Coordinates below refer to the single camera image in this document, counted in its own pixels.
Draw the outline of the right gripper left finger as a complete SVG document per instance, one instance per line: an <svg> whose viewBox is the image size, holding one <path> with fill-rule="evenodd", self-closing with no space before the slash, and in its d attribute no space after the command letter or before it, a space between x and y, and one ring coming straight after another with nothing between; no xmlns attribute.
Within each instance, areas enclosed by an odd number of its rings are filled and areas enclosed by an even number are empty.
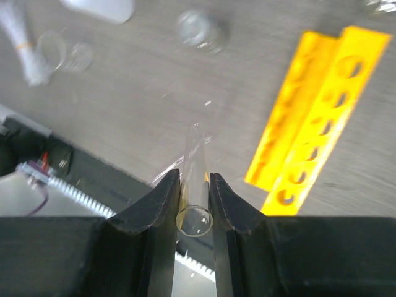
<svg viewBox="0 0 396 297"><path fill-rule="evenodd" d="M179 170L170 170L106 221L89 267L90 296L171 296L180 192Z"/></svg>

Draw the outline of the clear glass test tube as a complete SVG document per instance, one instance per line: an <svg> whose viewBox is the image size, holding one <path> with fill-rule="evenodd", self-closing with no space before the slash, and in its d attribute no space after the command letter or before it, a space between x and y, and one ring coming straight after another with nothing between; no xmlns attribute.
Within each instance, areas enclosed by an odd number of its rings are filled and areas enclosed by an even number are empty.
<svg viewBox="0 0 396 297"><path fill-rule="evenodd" d="M205 153L206 139L201 123L187 132L181 173L181 192L176 227L185 236L198 238L212 228L209 210L209 173Z"/></svg>

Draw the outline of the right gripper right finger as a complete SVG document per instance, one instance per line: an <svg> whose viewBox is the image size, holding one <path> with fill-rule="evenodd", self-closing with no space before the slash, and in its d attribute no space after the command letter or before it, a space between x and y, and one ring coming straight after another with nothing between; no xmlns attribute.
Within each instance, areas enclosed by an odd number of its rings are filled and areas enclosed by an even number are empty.
<svg viewBox="0 0 396 297"><path fill-rule="evenodd" d="M291 217L268 217L237 195L219 173L210 175L213 253L218 296L296 296L284 276L280 243Z"/></svg>

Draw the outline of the yellow test tube rack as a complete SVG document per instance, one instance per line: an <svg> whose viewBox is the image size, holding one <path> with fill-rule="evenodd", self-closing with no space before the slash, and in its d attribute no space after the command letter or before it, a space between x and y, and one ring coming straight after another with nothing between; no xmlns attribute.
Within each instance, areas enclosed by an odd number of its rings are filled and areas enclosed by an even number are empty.
<svg viewBox="0 0 396 297"><path fill-rule="evenodd" d="M264 215L299 212L391 40L355 25L301 35L244 178L267 193Z"/></svg>

